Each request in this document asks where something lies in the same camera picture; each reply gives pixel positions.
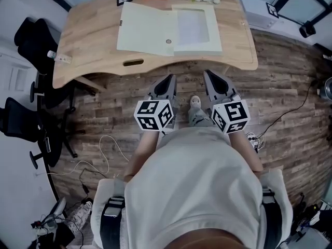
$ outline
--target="wooden floor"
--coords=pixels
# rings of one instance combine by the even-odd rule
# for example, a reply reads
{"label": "wooden floor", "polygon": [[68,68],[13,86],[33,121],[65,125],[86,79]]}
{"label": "wooden floor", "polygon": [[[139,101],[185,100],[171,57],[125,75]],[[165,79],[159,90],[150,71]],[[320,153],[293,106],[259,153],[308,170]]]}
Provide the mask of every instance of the wooden floor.
{"label": "wooden floor", "polygon": [[[242,98],[247,100],[251,118],[246,131],[261,134],[265,128],[282,113],[300,106],[314,78],[332,76],[330,68],[314,47],[282,36],[252,30],[259,67],[256,71],[241,71],[230,68],[227,72]],[[203,71],[221,70],[220,64],[210,62],[184,62],[156,69],[152,72],[132,76],[94,74],[89,78],[103,84],[108,91],[96,97],[77,95],[77,110],[70,115],[69,128],[85,129],[85,135],[72,137],[70,144],[78,153],[72,159],[66,148],[52,172],[70,172],[79,160],[93,164],[102,172],[107,164],[99,151],[102,135],[113,136],[123,153],[130,158],[142,134],[133,113],[137,101],[142,99],[150,84],[168,73],[177,75],[177,98],[180,110],[176,128],[186,126],[189,99],[193,94],[201,97],[207,108]],[[292,204],[299,200],[299,193],[306,195],[308,203],[319,201],[331,173],[332,149],[326,141],[328,115],[332,110],[327,102],[319,99],[315,88],[309,92],[304,107],[283,116],[266,133],[266,145],[259,156],[266,168],[280,167]],[[68,103],[64,102],[54,114],[61,116]],[[110,138],[104,138],[101,148],[109,159],[111,170],[107,177],[123,174],[127,161],[120,154]],[[86,164],[70,175],[53,175],[59,196],[66,196],[69,204],[85,197],[79,175],[83,168],[92,170]],[[93,198],[98,181],[103,176],[84,171],[81,181],[89,188]]]}

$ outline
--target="wooden desk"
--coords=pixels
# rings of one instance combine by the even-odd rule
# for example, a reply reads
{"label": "wooden desk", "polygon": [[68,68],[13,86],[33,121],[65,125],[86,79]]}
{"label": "wooden desk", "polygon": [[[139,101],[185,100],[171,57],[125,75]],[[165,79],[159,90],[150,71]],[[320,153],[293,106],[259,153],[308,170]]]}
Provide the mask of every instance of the wooden desk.
{"label": "wooden desk", "polygon": [[[58,53],[73,57],[71,64],[57,62],[53,86],[61,88],[75,79],[104,91],[105,88],[85,79],[90,73],[128,75],[146,73],[155,68],[189,60],[208,60],[242,70],[257,69],[254,41],[239,0],[220,0],[214,5],[223,47],[221,56],[165,57],[116,49],[122,6],[116,0],[93,0],[72,8],[61,34]],[[134,3],[171,10],[172,4],[189,0],[133,0]],[[142,64],[124,66],[126,62],[144,60]]]}

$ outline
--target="white cable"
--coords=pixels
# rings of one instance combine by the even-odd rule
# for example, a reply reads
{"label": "white cable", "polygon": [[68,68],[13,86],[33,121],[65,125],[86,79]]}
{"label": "white cable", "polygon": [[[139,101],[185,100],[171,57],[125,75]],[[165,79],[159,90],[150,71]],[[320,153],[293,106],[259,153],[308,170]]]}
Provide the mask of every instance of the white cable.
{"label": "white cable", "polygon": [[262,141],[259,140],[259,144],[258,144],[258,148],[257,149],[261,150],[265,146],[265,142],[266,142],[266,137],[264,135]]}
{"label": "white cable", "polygon": [[266,142],[265,135],[263,136],[262,140],[258,139],[257,136],[253,132],[249,132],[249,133],[246,134],[246,136],[248,136],[248,135],[254,135],[256,137],[255,140],[258,140],[257,151],[260,151],[265,146],[265,142]]}
{"label": "white cable", "polygon": [[125,157],[125,155],[122,153],[122,150],[121,150],[120,146],[118,145],[118,143],[116,142],[116,140],[115,140],[112,136],[110,136],[110,135],[103,135],[103,136],[99,139],[99,150],[100,150],[100,152],[102,153],[102,155],[104,156],[104,158],[105,158],[105,160],[106,160],[106,162],[107,162],[107,172],[102,173],[101,171],[99,171],[99,170],[98,170],[95,166],[93,166],[92,164],[88,163],[87,161],[81,160],[81,161],[79,161],[79,162],[75,165],[75,167],[73,168],[73,170],[72,170],[71,172],[68,172],[68,173],[52,173],[52,172],[50,172],[50,173],[42,173],[42,174],[69,175],[69,174],[71,174],[71,173],[73,173],[73,172],[75,171],[75,169],[77,168],[77,166],[78,166],[81,162],[84,162],[84,163],[90,165],[90,166],[93,167],[97,172],[99,172],[99,173],[101,173],[101,174],[107,174],[107,173],[109,172],[109,162],[108,162],[108,159],[106,158],[105,154],[103,153],[103,151],[102,151],[102,149],[101,149],[101,147],[100,147],[100,143],[101,143],[102,138],[103,138],[103,137],[106,137],[106,136],[107,136],[107,137],[110,137],[110,138],[113,139],[113,141],[114,141],[115,144],[118,146],[118,148],[119,148],[121,154],[123,155],[123,157],[124,157],[127,161],[129,161],[129,159],[127,159],[127,158]]}

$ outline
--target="black strap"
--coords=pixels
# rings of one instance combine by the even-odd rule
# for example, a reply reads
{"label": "black strap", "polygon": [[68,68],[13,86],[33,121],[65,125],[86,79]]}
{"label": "black strap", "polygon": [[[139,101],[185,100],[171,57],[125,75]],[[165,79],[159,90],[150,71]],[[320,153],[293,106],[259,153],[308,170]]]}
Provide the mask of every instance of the black strap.
{"label": "black strap", "polygon": [[[272,198],[272,202],[265,202],[265,197]],[[280,206],[274,198],[272,191],[263,193],[262,203],[266,214],[266,236],[264,249],[275,249],[281,241],[282,236],[282,214]]]}
{"label": "black strap", "polygon": [[100,238],[104,249],[120,249],[121,210],[124,197],[111,197],[105,205],[100,221]]}

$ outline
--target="wood plank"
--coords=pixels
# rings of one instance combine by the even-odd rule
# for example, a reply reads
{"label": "wood plank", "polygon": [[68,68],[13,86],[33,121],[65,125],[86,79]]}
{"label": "wood plank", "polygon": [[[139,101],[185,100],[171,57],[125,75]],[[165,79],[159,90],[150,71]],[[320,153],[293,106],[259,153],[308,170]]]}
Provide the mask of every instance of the wood plank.
{"label": "wood plank", "polygon": [[[306,96],[310,82],[315,78],[331,76],[331,69],[314,47],[282,36],[261,31],[252,31],[257,49],[259,66],[256,71],[242,71],[230,67],[227,71],[243,98],[247,100],[252,121],[246,131],[261,134],[269,124],[283,112],[300,106]],[[142,131],[133,118],[137,101],[157,78],[169,73],[177,75],[180,105],[176,128],[187,126],[187,111],[190,97],[201,97],[202,107],[208,108],[208,98],[202,72],[205,69],[223,71],[225,65],[207,61],[190,61],[167,65],[149,73],[128,76],[96,74],[87,76],[107,90],[90,97],[78,93],[75,99],[77,111],[70,115],[70,125],[85,129],[85,135],[72,137],[70,144],[79,154],[72,159],[64,148],[58,164],[52,171],[69,172],[79,160],[85,160],[101,171],[107,164],[99,151],[99,139],[104,134],[112,135],[123,153],[130,158],[137,146]],[[67,106],[65,101],[52,110],[61,116]],[[292,204],[299,201],[299,194],[306,195],[306,201],[315,203],[328,183],[332,164],[328,115],[332,114],[329,104],[319,99],[312,88],[303,108],[284,115],[266,132],[266,145],[259,152],[266,168],[282,167],[286,188]],[[107,177],[122,176],[127,161],[111,139],[103,139],[102,149],[110,163]],[[83,168],[68,176],[53,176],[59,196],[66,196],[69,204],[78,202],[85,193],[78,180]],[[100,174],[84,172],[82,180],[94,197]]]}
{"label": "wood plank", "polygon": [[[190,0],[133,0],[162,10],[172,5],[193,4]],[[73,58],[71,64],[56,62],[53,86],[61,88],[69,81],[90,73],[129,75],[146,73],[158,67],[188,60],[209,60],[245,70],[257,69],[257,54],[249,25],[239,0],[220,0],[213,5],[223,52],[220,56],[158,56],[117,50],[122,6],[116,0],[93,0],[73,7],[61,33],[58,52]],[[139,65],[126,62],[143,60]]]}

